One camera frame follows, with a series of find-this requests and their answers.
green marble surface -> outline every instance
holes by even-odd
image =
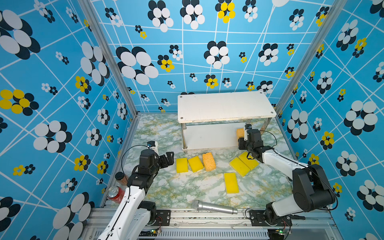
[[[259,129],[263,121],[263,119],[255,119],[252,122],[253,128]],[[277,138],[278,144],[275,149],[292,158],[275,119],[271,120],[267,131],[272,132]],[[267,132],[262,135],[262,139],[265,145],[275,144],[274,137]],[[177,122],[177,114],[142,114],[132,146],[145,145],[147,141],[158,141],[160,154],[169,151],[175,153],[175,164],[159,171],[146,196],[146,200],[155,202],[158,208],[190,208],[194,199],[235,208],[265,208],[267,203],[292,193],[291,184],[284,174],[260,163],[245,177],[236,173],[240,193],[227,194],[223,173],[235,172],[228,163],[244,150],[225,148],[182,151],[181,124]],[[140,152],[143,149],[144,147],[134,147],[128,152],[124,165],[124,171],[128,176],[134,166],[139,163]],[[176,173],[177,158],[199,156],[202,160],[202,154],[206,152],[212,152],[217,166],[215,170],[206,172],[202,169],[193,173],[188,166],[189,172]]]

sponge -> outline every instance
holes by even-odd
[[[179,172],[188,172],[188,162],[187,158],[178,158],[176,159],[176,171]]]
[[[224,181],[227,193],[239,193],[239,186],[237,185],[236,173],[224,173]]]
[[[204,163],[205,170],[207,172],[210,172],[216,169],[216,163],[211,152],[203,154],[203,163]]]
[[[242,154],[240,154],[239,159],[243,161],[243,163],[245,163],[245,165],[247,165],[252,170],[259,165],[259,161],[255,160],[251,154],[249,154],[248,156],[248,158],[251,159],[247,159],[247,154],[248,152],[243,152]]]
[[[237,139],[244,137],[244,129],[239,128],[236,130]]]
[[[229,162],[229,165],[233,167],[242,177],[244,177],[251,169],[245,165],[238,157],[235,157]]]
[[[197,172],[204,168],[199,156],[188,159],[188,163],[191,166],[192,172]]]

blue wallpaper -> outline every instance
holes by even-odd
[[[94,0],[136,108],[263,91],[275,106],[333,0]]]
[[[0,239],[78,239],[131,116],[77,1],[2,1]]]
[[[344,239],[384,239],[383,7],[347,1],[278,115],[298,159],[325,169]]]

microphone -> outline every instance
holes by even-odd
[[[225,214],[237,214],[237,209],[228,206],[222,206],[218,204],[211,204],[208,202],[199,201],[197,199],[192,201],[192,208],[198,211],[212,211],[212,212],[222,212]]]

white table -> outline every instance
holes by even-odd
[[[177,120],[182,126],[182,149],[236,147],[236,129],[245,122],[186,126],[213,122],[273,118],[276,116],[264,92],[189,94],[177,97]]]

